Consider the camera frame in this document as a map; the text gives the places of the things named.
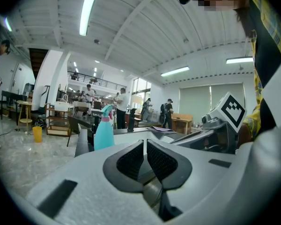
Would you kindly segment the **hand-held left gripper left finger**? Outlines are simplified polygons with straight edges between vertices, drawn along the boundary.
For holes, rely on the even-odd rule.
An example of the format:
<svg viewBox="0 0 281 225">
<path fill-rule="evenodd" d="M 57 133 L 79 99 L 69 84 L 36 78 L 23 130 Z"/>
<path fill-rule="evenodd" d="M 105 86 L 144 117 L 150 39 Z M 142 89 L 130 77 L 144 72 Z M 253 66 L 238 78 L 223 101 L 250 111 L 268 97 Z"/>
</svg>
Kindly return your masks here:
<svg viewBox="0 0 281 225">
<path fill-rule="evenodd" d="M 77 183 L 55 221 L 63 225 L 159 225 L 160 219 L 140 193 L 117 190 L 104 176 L 107 157 L 128 147 L 128 143 L 77 156 L 59 167 L 26 195 L 38 207 L 64 180 Z"/>
</svg>

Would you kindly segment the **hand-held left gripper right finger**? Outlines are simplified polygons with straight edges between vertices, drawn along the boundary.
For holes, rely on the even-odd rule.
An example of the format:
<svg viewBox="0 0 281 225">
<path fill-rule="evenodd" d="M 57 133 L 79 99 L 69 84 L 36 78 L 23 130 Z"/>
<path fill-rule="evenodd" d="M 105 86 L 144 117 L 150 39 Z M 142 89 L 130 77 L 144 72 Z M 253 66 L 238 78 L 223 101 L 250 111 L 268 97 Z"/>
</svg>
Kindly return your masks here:
<svg viewBox="0 0 281 225">
<path fill-rule="evenodd" d="M 162 186 L 158 216 L 168 221 L 203 201 L 223 178 L 234 156 L 148 139 L 147 160 Z"/>
</svg>

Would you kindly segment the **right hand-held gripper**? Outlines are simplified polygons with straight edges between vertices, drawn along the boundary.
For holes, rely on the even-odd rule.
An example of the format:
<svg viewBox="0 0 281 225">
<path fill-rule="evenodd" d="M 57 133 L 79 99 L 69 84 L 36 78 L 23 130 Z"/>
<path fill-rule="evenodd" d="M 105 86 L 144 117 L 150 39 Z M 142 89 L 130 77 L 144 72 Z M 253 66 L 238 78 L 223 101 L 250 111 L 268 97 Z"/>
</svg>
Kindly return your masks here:
<svg viewBox="0 0 281 225">
<path fill-rule="evenodd" d="M 237 149 L 238 132 L 246 116 L 246 109 L 227 92 L 202 117 L 202 130 L 185 135 L 171 142 L 176 146 L 211 151 L 218 147 L 222 153 L 234 154 Z"/>
</svg>

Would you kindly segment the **teal pink spray bottle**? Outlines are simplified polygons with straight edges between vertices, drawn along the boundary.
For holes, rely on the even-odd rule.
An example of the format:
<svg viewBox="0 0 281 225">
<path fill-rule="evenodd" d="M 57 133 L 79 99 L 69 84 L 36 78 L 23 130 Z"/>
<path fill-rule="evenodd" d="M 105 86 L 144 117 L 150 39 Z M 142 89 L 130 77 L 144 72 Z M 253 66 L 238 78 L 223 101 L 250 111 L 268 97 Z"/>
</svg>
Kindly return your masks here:
<svg viewBox="0 0 281 225">
<path fill-rule="evenodd" d="M 112 105 L 105 106 L 102 110 L 101 121 L 94 137 L 94 150 L 101 150 L 114 146 L 112 119 Z"/>
</svg>

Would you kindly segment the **person's right forearm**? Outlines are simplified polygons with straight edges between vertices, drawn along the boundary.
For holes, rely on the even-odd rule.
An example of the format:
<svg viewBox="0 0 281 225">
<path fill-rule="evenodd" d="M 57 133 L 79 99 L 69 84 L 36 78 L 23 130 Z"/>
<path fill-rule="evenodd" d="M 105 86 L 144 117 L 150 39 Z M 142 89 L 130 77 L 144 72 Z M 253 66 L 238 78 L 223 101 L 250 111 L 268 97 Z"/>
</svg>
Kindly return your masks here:
<svg viewBox="0 0 281 225">
<path fill-rule="evenodd" d="M 258 135 L 260 128 L 260 104 L 258 104 L 252 114 L 246 116 L 239 129 L 237 147 L 239 148 L 242 144 L 253 141 Z"/>
</svg>

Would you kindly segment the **light wooden desk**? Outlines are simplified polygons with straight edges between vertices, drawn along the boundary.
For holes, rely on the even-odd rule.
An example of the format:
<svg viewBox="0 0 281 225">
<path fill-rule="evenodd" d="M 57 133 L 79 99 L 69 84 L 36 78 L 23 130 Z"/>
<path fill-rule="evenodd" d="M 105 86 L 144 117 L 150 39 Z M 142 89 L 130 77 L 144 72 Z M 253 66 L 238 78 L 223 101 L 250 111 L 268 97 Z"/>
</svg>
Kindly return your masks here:
<svg viewBox="0 0 281 225">
<path fill-rule="evenodd" d="M 172 129 L 178 133 L 188 135 L 191 133 L 193 116 L 189 114 L 172 114 Z"/>
</svg>

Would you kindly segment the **purple cloth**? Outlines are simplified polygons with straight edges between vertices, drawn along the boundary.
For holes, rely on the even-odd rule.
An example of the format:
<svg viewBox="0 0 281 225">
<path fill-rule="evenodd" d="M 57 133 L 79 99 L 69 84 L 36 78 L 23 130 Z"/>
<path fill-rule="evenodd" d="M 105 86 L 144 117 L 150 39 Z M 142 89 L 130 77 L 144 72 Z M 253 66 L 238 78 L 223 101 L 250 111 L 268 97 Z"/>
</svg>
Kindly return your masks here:
<svg viewBox="0 0 281 225">
<path fill-rule="evenodd" d="M 159 132 L 174 132 L 172 129 L 168 129 L 168 128 L 162 128 L 162 127 L 156 127 L 156 126 L 151 126 L 151 128 L 155 129 L 156 131 Z"/>
</svg>

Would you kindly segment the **dark grey cloth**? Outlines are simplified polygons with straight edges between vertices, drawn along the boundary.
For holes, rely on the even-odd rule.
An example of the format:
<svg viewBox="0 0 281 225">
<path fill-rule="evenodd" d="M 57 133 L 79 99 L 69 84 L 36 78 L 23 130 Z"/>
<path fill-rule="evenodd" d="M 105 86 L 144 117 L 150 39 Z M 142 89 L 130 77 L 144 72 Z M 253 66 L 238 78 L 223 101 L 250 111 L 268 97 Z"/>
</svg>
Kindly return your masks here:
<svg viewBox="0 0 281 225">
<path fill-rule="evenodd" d="M 149 130 L 158 139 L 161 139 L 162 137 L 169 137 L 173 140 L 177 140 L 185 136 L 185 134 L 178 132 L 159 132 L 151 127 L 147 127 L 147 130 Z"/>
</svg>

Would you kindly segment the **grey roller blind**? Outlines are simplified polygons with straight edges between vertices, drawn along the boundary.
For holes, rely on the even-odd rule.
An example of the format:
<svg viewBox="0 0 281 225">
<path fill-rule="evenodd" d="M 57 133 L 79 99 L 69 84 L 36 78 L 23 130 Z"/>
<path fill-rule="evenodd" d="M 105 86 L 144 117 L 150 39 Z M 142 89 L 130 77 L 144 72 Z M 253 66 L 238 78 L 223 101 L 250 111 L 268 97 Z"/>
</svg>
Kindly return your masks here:
<svg viewBox="0 0 281 225">
<path fill-rule="evenodd" d="M 245 96 L 244 96 L 244 86 L 242 83 L 229 83 L 211 86 L 211 108 L 213 109 L 215 105 L 220 101 L 220 99 L 230 92 L 240 103 L 242 107 L 245 108 Z"/>
</svg>

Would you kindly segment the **wooden shelf unit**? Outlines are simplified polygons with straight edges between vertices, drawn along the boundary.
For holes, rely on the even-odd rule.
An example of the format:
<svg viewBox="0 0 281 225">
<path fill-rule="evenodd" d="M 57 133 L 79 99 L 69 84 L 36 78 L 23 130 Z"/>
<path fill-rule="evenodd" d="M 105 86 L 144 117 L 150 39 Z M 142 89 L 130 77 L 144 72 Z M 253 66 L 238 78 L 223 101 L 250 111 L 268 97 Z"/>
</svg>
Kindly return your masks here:
<svg viewBox="0 0 281 225">
<path fill-rule="evenodd" d="M 69 125 L 69 115 L 72 113 L 71 108 L 56 110 L 54 105 L 45 104 L 45 122 L 47 135 L 70 136 L 71 128 Z"/>
</svg>

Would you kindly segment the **black soap dispenser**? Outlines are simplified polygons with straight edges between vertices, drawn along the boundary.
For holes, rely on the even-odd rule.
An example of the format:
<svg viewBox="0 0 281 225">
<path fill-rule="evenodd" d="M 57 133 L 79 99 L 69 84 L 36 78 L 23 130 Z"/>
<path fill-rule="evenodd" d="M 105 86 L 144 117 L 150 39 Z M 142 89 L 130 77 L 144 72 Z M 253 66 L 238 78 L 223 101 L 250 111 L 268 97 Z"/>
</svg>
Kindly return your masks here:
<svg viewBox="0 0 281 225">
<path fill-rule="evenodd" d="M 90 143 L 92 146 L 94 146 L 94 138 L 100 121 L 101 117 L 99 115 L 95 115 L 94 122 L 91 124 L 91 128 L 88 128 L 88 143 Z"/>
</svg>

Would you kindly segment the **white sink basin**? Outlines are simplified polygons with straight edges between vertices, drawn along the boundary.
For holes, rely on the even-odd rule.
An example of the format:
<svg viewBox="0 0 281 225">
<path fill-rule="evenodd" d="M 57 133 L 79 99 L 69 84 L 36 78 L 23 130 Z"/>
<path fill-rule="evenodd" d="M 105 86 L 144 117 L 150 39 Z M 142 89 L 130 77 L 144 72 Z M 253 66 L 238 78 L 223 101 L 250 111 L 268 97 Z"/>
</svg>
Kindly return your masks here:
<svg viewBox="0 0 281 225">
<path fill-rule="evenodd" d="M 156 138 L 146 127 L 135 128 L 133 132 L 128 132 L 127 129 L 115 129 L 113 130 L 115 145 L 128 143 L 132 144 L 138 140 L 146 141 L 147 139 L 160 140 L 162 142 L 170 143 L 174 141 L 169 137 Z"/>
</svg>

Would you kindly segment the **yellow bucket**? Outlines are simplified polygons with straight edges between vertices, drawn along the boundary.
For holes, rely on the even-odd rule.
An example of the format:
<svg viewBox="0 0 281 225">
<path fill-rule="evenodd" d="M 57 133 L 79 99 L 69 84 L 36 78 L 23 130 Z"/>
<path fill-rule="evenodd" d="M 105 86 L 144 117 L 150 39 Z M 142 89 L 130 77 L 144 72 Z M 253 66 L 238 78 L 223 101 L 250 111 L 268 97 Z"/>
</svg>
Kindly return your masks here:
<svg viewBox="0 0 281 225">
<path fill-rule="evenodd" d="M 34 141 L 36 143 L 42 142 L 42 128 L 40 126 L 35 126 L 32 128 Z"/>
</svg>

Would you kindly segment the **black faucet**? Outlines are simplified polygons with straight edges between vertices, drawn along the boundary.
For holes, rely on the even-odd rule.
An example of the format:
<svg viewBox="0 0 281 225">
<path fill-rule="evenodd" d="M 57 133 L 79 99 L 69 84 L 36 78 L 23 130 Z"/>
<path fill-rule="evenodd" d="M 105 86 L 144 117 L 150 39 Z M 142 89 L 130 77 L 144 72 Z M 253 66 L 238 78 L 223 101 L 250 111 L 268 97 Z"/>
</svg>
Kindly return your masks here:
<svg viewBox="0 0 281 225">
<path fill-rule="evenodd" d="M 135 111 L 136 111 L 135 108 L 132 108 L 130 110 L 129 122 L 128 122 L 128 127 L 127 127 L 127 131 L 128 132 L 133 132 L 134 131 Z"/>
</svg>

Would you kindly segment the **white top metal table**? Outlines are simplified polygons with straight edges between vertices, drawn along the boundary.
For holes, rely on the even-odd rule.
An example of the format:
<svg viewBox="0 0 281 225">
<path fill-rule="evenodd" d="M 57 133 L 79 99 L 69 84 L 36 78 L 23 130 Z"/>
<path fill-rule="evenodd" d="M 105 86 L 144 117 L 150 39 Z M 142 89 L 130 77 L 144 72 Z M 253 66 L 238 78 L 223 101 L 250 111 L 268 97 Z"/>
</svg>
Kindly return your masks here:
<svg viewBox="0 0 281 225">
<path fill-rule="evenodd" d="M 89 114 L 91 112 L 91 104 L 87 102 L 74 101 L 74 117 L 77 117 L 78 112 Z"/>
</svg>

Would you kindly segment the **white plastic basket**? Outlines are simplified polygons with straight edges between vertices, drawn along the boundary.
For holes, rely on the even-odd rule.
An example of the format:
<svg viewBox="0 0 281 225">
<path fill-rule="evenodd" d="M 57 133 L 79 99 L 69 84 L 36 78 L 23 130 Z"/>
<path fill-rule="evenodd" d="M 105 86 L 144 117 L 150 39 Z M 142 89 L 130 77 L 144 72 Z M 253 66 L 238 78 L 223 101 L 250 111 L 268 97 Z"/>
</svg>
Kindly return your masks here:
<svg viewBox="0 0 281 225">
<path fill-rule="evenodd" d="M 54 110 L 58 112 L 67 112 L 70 104 L 66 102 L 56 101 L 54 103 Z"/>
</svg>

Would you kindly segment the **tall window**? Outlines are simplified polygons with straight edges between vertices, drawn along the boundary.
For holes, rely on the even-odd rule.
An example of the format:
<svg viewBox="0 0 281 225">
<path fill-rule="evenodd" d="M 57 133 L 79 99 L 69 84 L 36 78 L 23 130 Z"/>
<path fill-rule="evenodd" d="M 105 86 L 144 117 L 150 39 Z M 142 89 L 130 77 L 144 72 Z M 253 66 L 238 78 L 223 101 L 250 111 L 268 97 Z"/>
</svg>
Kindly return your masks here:
<svg viewBox="0 0 281 225">
<path fill-rule="evenodd" d="M 141 104 L 132 104 L 131 108 L 136 108 L 137 110 L 141 110 L 144 102 L 150 98 L 150 91 L 151 91 L 151 83 L 145 81 L 141 78 L 134 79 L 133 81 L 133 90 L 132 95 L 141 96 L 143 101 Z"/>
</svg>

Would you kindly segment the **round wooden side table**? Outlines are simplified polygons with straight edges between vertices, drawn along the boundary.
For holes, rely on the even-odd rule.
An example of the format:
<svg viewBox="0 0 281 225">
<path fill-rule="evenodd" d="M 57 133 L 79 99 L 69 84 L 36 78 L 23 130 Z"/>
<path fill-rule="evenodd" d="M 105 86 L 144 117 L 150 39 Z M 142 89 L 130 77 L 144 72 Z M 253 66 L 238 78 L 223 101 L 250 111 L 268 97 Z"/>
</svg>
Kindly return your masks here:
<svg viewBox="0 0 281 225">
<path fill-rule="evenodd" d="M 18 130 L 20 130 L 19 129 L 19 125 L 21 123 L 26 124 L 25 134 L 27 135 L 28 131 L 29 131 L 29 124 L 32 124 L 32 119 L 31 119 L 32 102 L 18 100 L 17 104 L 21 106 L 20 113 L 19 113 L 19 116 L 18 116 L 18 121 L 17 121 L 18 122 L 17 123 Z M 25 112 L 25 114 L 26 114 L 25 118 L 22 118 L 22 113 L 23 112 Z"/>
</svg>

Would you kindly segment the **black mezzanine railing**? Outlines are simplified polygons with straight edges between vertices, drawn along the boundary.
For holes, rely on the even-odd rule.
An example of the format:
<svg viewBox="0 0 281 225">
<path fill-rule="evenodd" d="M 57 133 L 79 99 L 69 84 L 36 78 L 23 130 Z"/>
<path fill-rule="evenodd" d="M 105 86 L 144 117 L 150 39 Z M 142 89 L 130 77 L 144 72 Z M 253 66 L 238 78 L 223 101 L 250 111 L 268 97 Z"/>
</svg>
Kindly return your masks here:
<svg viewBox="0 0 281 225">
<path fill-rule="evenodd" d="M 107 81 L 107 80 L 104 80 L 101 78 L 96 78 L 96 77 L 81 74 L 78 72 L 68 71 L 67 77 L 71 81 L 78 81 L 78 82 L 83 82 L 83 83 L 87 83 L 87 84 L 91 84 L 91 85 L 98 85 L 98 86 L 102 86 L 102 87 L 106 87 L 106 88 L 110 88 L 110 89 L 114 89 L 114 90 L 120 90 L 121 88 L 125 88 L 125 89 L 127 88 L 126 86 L 118 84 L 118 83 L 110 82 L 110 81 Z"/>
</svg>

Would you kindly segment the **black inner top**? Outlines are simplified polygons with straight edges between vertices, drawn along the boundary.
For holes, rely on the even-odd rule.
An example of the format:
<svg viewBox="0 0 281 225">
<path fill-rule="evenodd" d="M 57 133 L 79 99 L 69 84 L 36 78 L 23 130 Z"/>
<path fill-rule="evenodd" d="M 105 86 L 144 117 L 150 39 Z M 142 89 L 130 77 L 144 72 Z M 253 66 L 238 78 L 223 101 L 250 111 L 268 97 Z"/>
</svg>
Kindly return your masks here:
<svg viewBox="0 0 281 225">
<path fill-rule="evenodd" d="M 261 25 L 256 29 L 255 68 L 264 88 L 281 64 L 281 53 L 268 31 Z M 276 126 L 273 115 L 264 99 L 260 102 L 261 128 L 258 134 Z"/>
</svg>

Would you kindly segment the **black desk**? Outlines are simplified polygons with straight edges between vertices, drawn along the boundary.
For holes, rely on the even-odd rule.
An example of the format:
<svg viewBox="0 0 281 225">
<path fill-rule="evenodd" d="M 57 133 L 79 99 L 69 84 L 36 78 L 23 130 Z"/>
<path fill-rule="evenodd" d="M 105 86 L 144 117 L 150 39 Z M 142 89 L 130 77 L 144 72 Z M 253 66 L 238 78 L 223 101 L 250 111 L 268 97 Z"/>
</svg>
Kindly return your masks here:
<svg viewBox="0 0 281 225">
<path fill-rule="evenodd" d="M 19 118 L 18 101 L 27 101 L 27 96 L 15 94 L 15 93 L 8 92 L 8 91 L 2 91 L 1 92 L 1 101 L 0 101 L 1 118 L 3 116 L 3 109 L 4 109 L 3 104 L 6 103 L 7 105 L 10 105 L 13 102 L 14 110 L 15 110 L 15 114 L 16 114 L 16 122 L 18 122 L 18 118 Z"/>
</svg>

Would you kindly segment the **yellow plaid shirt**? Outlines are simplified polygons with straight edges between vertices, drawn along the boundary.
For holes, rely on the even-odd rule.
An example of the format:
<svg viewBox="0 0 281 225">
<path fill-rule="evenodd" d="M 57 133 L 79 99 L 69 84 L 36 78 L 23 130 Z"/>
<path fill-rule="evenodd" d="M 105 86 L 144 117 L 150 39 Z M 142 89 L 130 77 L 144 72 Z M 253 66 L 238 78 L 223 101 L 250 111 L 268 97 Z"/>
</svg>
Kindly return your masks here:
<svg viewBox="0 0 281 225">
<path fill-rule="evenodd" d="M 257 69 L 255 68 L 255 53 L 257 41 L 256 29 L 263 25 L 276 43 L 276 46 L 281 53 L 281 17 L 275 11 L 274 7 L 268 0 L 250 0 L 249 20 L 252 22 L 252 28 L 250 29 L 250 31 L 252 34 L 251 44 L 254 58 L 254 89 L 258 105 L 263 99 L 261 92 L 264 88 L 261 85 L 261 81 L 257 74 Z"/>
</svg>

